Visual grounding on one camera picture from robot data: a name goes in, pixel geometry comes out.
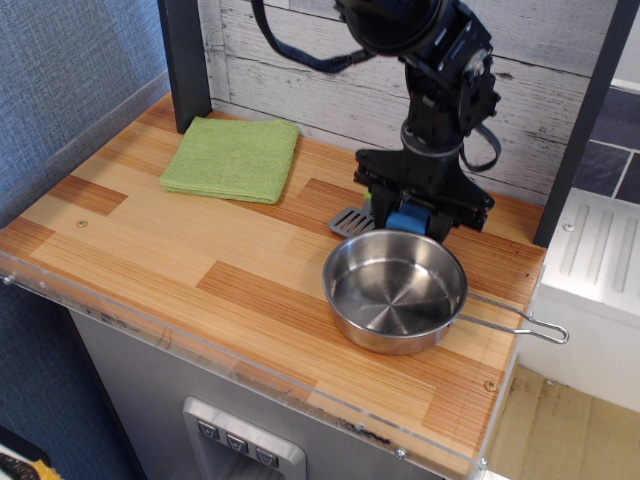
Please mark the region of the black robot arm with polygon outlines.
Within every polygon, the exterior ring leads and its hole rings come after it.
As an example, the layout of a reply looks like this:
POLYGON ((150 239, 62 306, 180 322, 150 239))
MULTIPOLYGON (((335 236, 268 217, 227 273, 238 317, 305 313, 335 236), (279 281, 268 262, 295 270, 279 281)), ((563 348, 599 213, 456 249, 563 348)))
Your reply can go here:
POLYGON ((438 242, 460 225, 482 230, 494 200, 465 173, 496 162, 470 163, 464 140, 477 132, 501 152, 483 124, 500 100, 489 32, 460 1, 340 1, 337 8, 367 53, 405 65, 410 104, 401 149, 355 154, 354 179, 368 188, 376 228, 438 242))

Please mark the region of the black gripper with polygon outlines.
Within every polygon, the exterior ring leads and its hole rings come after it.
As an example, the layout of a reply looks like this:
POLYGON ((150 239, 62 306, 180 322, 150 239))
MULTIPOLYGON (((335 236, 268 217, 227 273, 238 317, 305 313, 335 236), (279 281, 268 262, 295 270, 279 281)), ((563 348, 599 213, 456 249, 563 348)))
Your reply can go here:
POLYGON ((354 180, 368 188, 374 228, 386 227, 403 202, 429 210, 426 235, 442 243, 461 225, 481 231, 494 199, 463 173, 456 151, 444 156, 401 151, 359 150, 354 180))

